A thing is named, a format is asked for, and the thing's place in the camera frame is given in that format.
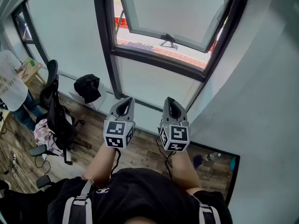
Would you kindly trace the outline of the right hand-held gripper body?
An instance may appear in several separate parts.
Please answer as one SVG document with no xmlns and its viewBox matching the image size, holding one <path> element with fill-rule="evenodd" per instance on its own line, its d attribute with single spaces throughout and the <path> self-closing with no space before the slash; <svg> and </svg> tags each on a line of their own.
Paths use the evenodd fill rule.
<svg viewBox="0 0 299 224">
<path fill-rule="evenodd" d="M 190 144 L 190 127 L 189 122 L 164 123 L 160 125 L 159 137 L 164 150 L 183 152 Z"/>
</svg>

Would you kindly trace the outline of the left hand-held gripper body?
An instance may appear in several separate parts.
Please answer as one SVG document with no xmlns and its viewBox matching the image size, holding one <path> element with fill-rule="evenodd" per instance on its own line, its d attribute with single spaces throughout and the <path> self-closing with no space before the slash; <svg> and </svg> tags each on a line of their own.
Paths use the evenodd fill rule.
<svg viewBox="0 0 299 224">
<path fill-rule="evenodd" d="M 104 120 L 104 141 L 107 147 L 126 149 L 135 132 L 135 122 L 125 121 L 113 115 Z"/>
</svg>

